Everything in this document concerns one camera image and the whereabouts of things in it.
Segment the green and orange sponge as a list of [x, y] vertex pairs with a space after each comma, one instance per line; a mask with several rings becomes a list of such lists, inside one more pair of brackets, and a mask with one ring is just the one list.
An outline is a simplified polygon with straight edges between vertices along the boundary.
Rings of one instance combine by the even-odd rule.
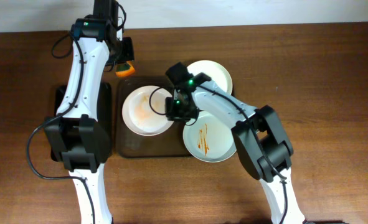
[[119, 63], [116, 66], [116, 76], [119, 78], [124, 78], [124, 77], [128, 77], [130, 75], [133, 75], [135, 73], [135, 69], [133, 67], [133, 62], [132, 61], [127, 61], [124, 63]]

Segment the white plate with ketchup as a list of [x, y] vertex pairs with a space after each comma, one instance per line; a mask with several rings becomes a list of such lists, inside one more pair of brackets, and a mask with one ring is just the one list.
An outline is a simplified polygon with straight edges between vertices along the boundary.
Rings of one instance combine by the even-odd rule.
[[141, 136], [155, 136], [167, 131], [173, 124], [165, 115], [155, 113], [149, 106], [151, 105], [158, 113], [162, 113], [165, 106], [166, 97], [171, 94], [167, 90], [160, 88], [151, 97], [151, 94], [158, 86], [142, 86], [132, 91], [123, 103], [121, 114], [126, 126], [134, 133]]

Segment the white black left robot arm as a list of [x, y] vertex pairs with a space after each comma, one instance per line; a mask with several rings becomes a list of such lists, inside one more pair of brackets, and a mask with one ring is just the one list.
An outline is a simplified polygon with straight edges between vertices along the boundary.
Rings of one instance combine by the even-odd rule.
[[111, 91], [101, 78], [105, 67], [118, 77], [134, 73], [133, 44], [123, 37], [126, 16], [118, 1], [95, 1], [68, 36], [72, 68], [60, 106], [42, 125], [53, 160], [75, 185], [82, 223], [113, 223], [106, 202], [104, 168], [111, 154]]

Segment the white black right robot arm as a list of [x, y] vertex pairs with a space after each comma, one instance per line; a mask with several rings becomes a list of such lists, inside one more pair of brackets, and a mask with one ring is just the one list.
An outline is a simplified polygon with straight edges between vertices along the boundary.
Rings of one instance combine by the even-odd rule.
[[170, 121], [212, 114], [232, 133], [238, 158], [264, 190], [273, 223], [306, 223], [291, 182], [293, 146], [275, 110], [250, 106], [219, 88], [210, 76], [193, 75], [181, 62], [166, 71], [173, 94], [166, 98]]

